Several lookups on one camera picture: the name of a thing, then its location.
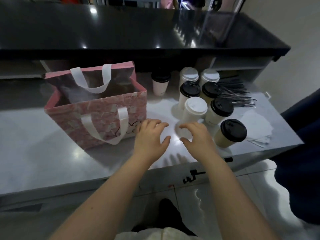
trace right hand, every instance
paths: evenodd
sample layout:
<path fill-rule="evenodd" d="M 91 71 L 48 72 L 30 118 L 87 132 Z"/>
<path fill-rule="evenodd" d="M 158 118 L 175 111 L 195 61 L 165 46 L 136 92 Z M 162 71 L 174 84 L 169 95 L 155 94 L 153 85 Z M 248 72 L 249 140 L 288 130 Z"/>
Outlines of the right hand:
<path fill-rule="evenodd" d="M 213 157 L 220 157 L 217 152 L 216 145 L 212 140 L 206 126 L 198 122 L 182 124 L 181 129 L 188 129 L 192 134 L 192 142 L 182 137 L 180 141 L 183 142 L 188 152 L 195 160 L 204 163 L 205 160 L 210 160 Z"/>

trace coffee cup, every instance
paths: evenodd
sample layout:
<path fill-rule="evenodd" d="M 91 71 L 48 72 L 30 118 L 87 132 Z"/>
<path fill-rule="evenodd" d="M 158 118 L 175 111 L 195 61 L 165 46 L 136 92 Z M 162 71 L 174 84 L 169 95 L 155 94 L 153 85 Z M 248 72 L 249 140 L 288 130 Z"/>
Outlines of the coffee cup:
<path fill-rule="evenodd" d="M 184 110 L 186 100 L 192 97 L 198 97 L 200 94 L 200 86 L 193 81 L 186 81 L 180 86 L 179 109 Z"/>
<path fill-rule="evenodd" d="M 169 81 L 171 79 L 171 74 L 169 71 L 159 69 L 157 71 L 152 72 L 152 85 L 153 85 L 153 93 L 156 96 L 164 96 L 166 93 Z"/>
<path fill-rule="evenodd" d="M 228 119 L 221 123 L 220 129 L 214 136 L 214 142 L 221 148 L 242 142 L 247 137 L 247 128 L 236 119 Z"/>
<path fill-rule="evenodd" d="M 211 101 L 205 121 L 208 125 L 215 126 L 233 113 L 233 104 L 230 100 L 217 97 Z"/>
<path fill-rule="evenodd" d="M 202 87 L 207 82 L 217 83 L 220 80 L 220 74 L 215 69 L 205 69 L 201 73 L 199 85 Z"/>
<path fill-rule="evenodd" d="M 210 81 L 202 86 L 200 97 L 210 105 L 211 101 L 216 99 L 221 93 L 222 90 L 220 86 L 217 83 Z"/>
<path fill-rule="evenodd" d="M 200 97 L 191 97 L 186 100 L 182 123 L 197 122 L 208 111 L 206 101 Z"/>
<path fill-rule="evenodd" d="M 192 67 L 185 67 L 180 72 L 179 88 L 185 82 L 196 82 L 199 79 L 199 73 Z"/>

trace pink gift bag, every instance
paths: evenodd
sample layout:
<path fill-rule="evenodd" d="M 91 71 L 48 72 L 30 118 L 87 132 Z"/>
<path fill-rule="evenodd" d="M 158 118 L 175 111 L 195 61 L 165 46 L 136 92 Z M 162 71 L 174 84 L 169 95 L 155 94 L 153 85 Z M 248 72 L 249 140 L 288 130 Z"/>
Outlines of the pink gift bag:
<path fill-rule="evenodd" d="M 44 111 L 82 149 L 133 137 L 146 119 L 147 91 L 133 62 L 46 73 L 54 93 Z"/>

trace black countertop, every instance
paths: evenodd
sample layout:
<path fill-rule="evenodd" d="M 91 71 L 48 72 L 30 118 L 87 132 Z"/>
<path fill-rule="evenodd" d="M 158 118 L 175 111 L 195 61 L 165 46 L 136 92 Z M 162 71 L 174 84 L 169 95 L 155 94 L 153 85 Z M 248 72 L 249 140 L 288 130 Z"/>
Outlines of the black countertop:
<path fill-rule="evenodd" d="M 273 56 L 290 47 L 245 14 L 0 1 L 0 59 Z"/>

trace wall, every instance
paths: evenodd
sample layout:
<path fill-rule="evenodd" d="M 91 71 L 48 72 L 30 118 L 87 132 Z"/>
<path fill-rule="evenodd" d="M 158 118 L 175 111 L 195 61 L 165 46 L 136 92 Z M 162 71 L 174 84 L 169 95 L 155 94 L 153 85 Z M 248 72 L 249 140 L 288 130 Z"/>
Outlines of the wall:
<path fill-rule="evenodd" d="M 278 112 L 320 88 L 320 0 L 247 0 L 242 12 L 292 47 L 256 80 Z"/>

